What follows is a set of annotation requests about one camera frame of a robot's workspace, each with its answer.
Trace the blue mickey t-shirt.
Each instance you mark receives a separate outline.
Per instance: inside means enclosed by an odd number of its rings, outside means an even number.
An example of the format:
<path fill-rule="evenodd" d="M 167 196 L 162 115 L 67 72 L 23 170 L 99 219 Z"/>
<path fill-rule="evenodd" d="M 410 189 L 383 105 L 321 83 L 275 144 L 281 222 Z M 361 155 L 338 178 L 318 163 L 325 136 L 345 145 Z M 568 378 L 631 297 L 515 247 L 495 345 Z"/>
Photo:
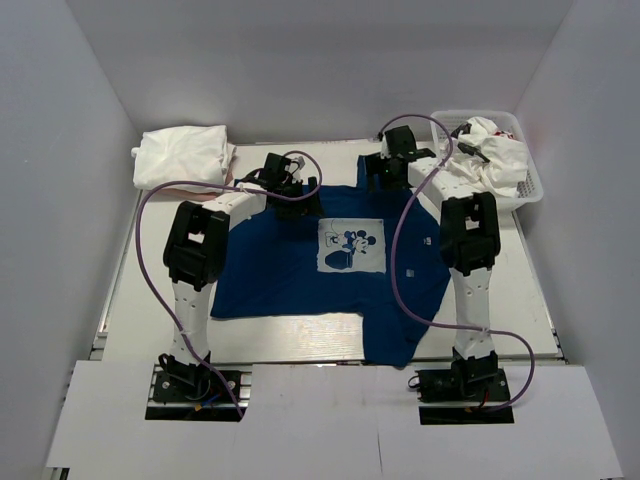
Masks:
<path fill-rule="evenodd" d="M 406 366 L 450 282 L 439 225 L 409 190 L 319 192 L 322 218 L 279 220 L 271 209 L 231 233 L 211 315 L 217 319 L 354 313 L 366 362 Z"/>

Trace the white t-shirt black print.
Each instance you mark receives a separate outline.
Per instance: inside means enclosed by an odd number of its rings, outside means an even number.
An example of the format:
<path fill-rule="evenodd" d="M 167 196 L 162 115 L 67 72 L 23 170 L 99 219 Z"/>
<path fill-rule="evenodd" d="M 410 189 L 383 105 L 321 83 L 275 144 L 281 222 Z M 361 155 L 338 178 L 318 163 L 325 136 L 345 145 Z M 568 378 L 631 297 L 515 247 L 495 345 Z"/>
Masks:
<path fill-rule="evenodd" d="M 482 144 L 497 132 L 498 127 L 492 120 L 474 116 L 456 126 L 450 132 L 450 136 L 458 152 L 477 157 L 483 163 L 489 163 L 490 159 L 482 152 Z"/>

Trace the white t-shirt red print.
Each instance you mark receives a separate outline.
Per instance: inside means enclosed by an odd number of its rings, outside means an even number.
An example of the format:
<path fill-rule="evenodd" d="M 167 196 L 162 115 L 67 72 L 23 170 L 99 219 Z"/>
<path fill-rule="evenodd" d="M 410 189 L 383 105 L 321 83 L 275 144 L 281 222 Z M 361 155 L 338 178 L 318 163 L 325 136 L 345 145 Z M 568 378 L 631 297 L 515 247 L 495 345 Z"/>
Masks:
<path fill-rule="evenodd" d="M 513 133 L 498 127 L 498 132 L 483 142 L 482 152 L 490 159 L 489 163 L 460 153 L 454 147 L 446 169 L 476 190 L 490 191 L 501 198 L 516 198 L 518 185 L 526 180 L 528 172 L 526 145 Z"/>

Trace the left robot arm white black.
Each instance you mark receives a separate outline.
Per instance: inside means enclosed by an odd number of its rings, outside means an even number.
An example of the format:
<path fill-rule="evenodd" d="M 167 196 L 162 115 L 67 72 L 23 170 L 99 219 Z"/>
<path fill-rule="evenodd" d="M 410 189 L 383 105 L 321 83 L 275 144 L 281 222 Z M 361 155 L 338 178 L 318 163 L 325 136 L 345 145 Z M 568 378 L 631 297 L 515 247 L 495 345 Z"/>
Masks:
<path fill-rule="evenodd" d="M 173 288 L 175 328 L 160 365 L 166 372 L 179 371 L 176 384 L 188 398 L 202 398 L 211 387 L 211 374 L 200 366 L 210 358 L 209 302 L 225 267 L 231 231 L 269 209 L 285 220 L 323 213 L 323 175 L 318 172 L 302 180 L 302 164 L 270 153 L 261 168 L 209 204 L 184 201 L 176 211 L 163 253 Z"/>

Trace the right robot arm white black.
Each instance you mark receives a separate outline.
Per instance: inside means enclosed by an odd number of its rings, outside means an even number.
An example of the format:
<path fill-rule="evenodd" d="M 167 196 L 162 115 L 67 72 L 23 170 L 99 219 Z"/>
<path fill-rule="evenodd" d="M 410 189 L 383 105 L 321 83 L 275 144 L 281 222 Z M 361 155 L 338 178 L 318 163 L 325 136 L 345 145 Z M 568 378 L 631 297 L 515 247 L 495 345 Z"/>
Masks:
<path fill-rule="evenodd" d="M 459 396 L 475 398 L 488 385 L 482 367 L 497 367 L 489 313 L 489 283 L 501 249 L 496 199 L 456 180 L 433 151 L 417 145 L 410 127 L 389 129 L 378 139 L 380 151 L 365 157 L 368 189 L 412 188 L 438 208 L 440 254 L 455 291 L 453 355 L 462 366 L 451 384 Z"/>

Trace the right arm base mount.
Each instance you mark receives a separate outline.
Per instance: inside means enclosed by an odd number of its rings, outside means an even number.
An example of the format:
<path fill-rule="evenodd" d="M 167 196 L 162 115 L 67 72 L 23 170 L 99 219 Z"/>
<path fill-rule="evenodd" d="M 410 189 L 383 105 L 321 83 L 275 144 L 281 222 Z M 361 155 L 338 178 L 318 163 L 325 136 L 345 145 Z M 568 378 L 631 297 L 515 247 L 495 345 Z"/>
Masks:
<path fill-rule="evenodd" d="M 407 386 L 417 393 L 423 426 L 508 425 L 515 422 L 506 374 L 492 352 L 456 357 L 447 369 L 422 369 Z"/>

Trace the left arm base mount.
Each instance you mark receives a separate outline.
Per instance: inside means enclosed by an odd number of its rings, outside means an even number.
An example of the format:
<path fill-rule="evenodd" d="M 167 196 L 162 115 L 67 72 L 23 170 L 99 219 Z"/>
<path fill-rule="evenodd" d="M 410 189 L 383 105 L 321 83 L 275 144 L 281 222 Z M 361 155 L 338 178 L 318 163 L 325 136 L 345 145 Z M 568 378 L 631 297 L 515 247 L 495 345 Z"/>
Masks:
<path fill-rule="evenodd" d="M 149 421 L 241 421 L 251 385 L 251 373 L 221 369 L 222 378 L 200 364 L 184 365 L 161 354 L 154 365 L 145 419 Z"/>

